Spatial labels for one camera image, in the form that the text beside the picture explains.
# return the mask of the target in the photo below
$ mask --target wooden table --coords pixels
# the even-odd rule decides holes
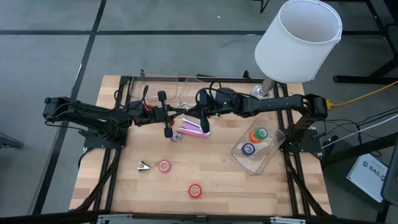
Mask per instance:
[[[118,89],[120,76],[104,76],[97,105],[114,106],[113,93]],[[136,91],[141,91],[135,82]],[[181,91],[183,83],[178,86]],[[235,91],[249,93],[254,84],[223,83]],[[172,85],[164,82],[150,82],[148,96]],[[208,83],[195,83],[188,92],[193,101],[199,88]],[[289,95],[303,94],[302,85],[288,85]],[[175,103],[178,96],[169,101]],[[300,114],[293,112],[294,120]],[[275,112],[261,113],[258,117],[267,119],[278,127]],[[122,150],[114,189],[112,212],[123,213],[174,213],[207,215],[266,215],[291,216],[292,209],[287,185],[283,155],[277,151],[262,175],[251,175],[243,171],[231,159],[231,148],[252,124],[256,117],[240,118],[233,114],[209,119],[211,134],[207,139],[183,136],[179,142],[164,138],[164,124],[131,126],[126,147]],[[182,116],[175,120],[177,129]],[[301,153],[305,183],[324,210],[331,213],[325,181],[319,160],[309,153]],[[76,180],[70,208],[76,208],[98,182],[104,149],[95,149],[82,162]],[[161,159],[172,163],[169,173],[157,169]],[[151,169],[138,172],[139,161],[146,161]],[[187,193],[192,183],[201,185],[200,198],[192,199]],[[299,188],[296,186],[298,208],[303,213]],[[104,187],[101,206],[107,186]]]

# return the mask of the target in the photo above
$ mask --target yellow cable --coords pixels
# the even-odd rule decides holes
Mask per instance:
[[[357,98],[355,98],[355,99],[353,99],[353,100],[349,100],[349,101],[344,102],[344,103],[334,104],[334,103],[331,103],[328,99],[326,99],[326,106],[327,106],[327,108],[328,108],[329,110],[330,110],[331,108],[333,108],[333,107],[344,106],[344,105],[347,105],[347,104],[352,103],[352,102],[354,102],[354,101],[357,101],[357,100],[360,100],[360,99],[362,99],[362,98],[365,98],[365,97],[367,97],[367,96],[370,96],[370,95],[373,95],[373,94],[375,94],[375,93],[378,93],[378,92],[380,92],[380,91],[382,91],[382,90],[385,90],[386,88],[389,88],[390,86],[393,86],[393,85],[395,85],[395,84],[397,84],[397,83],[398,83],[398,81],[393,82],[393,83],[391,83],[391,84],[389,84],[389,85],[386,85],[386,86],[383,87],[383,88],[380,88],[380,89],[378,89],[378,90],[376,90],[376,91],[373,91],[373,92],[371,92],[371,93],[365,94],[365,95],[363,95],[363,96],[357,97]]]

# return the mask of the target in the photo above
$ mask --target white wire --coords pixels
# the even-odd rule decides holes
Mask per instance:
[[[368,129],[374,128],[374,127],[376,127],[376,126],[379,126],[380,124],[384,124],[385,122],[388,122],[388,121],[390,121],[390,120],[392,120],[392,119],[394,119],[394,118],[396,118],[396,117],[398,117],[398,114],[395,115],[395,116],[390,117],[389,119],[385,119],[384,121],[381,121],[380,123],[374,124],[374,125],[372,125],[372,126],[369,126],[369,127],[367,127],[367,128],[364,128],[364,129],[362,129],[362,130],[360,130],[360,131],[356,131],[356,132],[354,132],[354,133],[351,133],[351,134],[349,134],[349,135],[347,135],[347,136],[345,136],[345,137],[342,137],[341,139],[337,139],[336,141],[333,141],[333,142],[327,144],[326,146],[322,146],[321,149],[324,149],[324,148],[330,146],[331,144],[334,144],[334,143],[336,143],[336,142],[338,142],[338,141],[341,141],[341,140],[346,139],[346,138],[348,138],[348,137],[350,137],[350,136],[353,136],[354,134],[358,134],[358,133],[361,133],[361,132],[366,131],[366,130],[368,130]]]

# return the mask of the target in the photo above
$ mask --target gray floor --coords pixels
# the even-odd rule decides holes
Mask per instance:
[[[282,4],[283,1],[271,1],[264,13],[259,14],[259,2],[250,0],[108,0],[99,30],[264,30]],[[339,12],[345,29],[376,29],[364,4],[330,4]],[[0,29],[90,30],[99,5],[100,0],[0,0]],[[391,22],[382,4],[376,4],[376,8],[384,22]],[[94,103],[103,75],[137,75],[141,68],[153,73],[204,73],[219,77],[240,77],[247,69],[252,77],[262,77],[253,54],[259,38],[241,35],[97,36],[78,99]],[[0,36],[3,77],[0,131],[25,142],[23,149],[0,151],[0,217],[29,213],[56,135],[55,128],[43,124],[44,98],[69,95],[87,40],[85,35]],[[331,78],[339,74],[368,75],[390,58],[383,39],[343,37],[316,79],[304,84],[305,92],[339,103],[376,90],[380,86],[335,84]],[[390,76],[398,76],[398,71]],[[360,121],[397,106],[397,95],[398,89],[390,88],[331,110],[329,118]],[[369,134],[392,133],[397,124],[395,120],[370,130]],[[335,132],[339,136],[347,133],[341,129]],[[358,144],[356,137],[347,142]],[[83,138],[69,130],[46,199],[45,213],[67,211],[82,145]],[[388,162],[390,155],[390,149],[383,150],[381,160]],[[325,180],[335,215],[375,219],[376,211],[370,206],[332,182],[327,174]],[[397,212],[395,207],[390,209],[389,223],[398,222]]]

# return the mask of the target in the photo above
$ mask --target clear acrylic box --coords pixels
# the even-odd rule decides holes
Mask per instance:
[[[268,136],[260,143],[253,143],[250,140],[250,133],[258,128],[265,128]],[[250,128],[232,148],[231,159],[252,174],[262,174],[264,168],[284,141],[285,135],[282,131],[268,123],[265,119],[256,118]],[[250,156],[245,155],[242,151],[242,147],[247,142],[253,144],[255,147],[254,153]]]

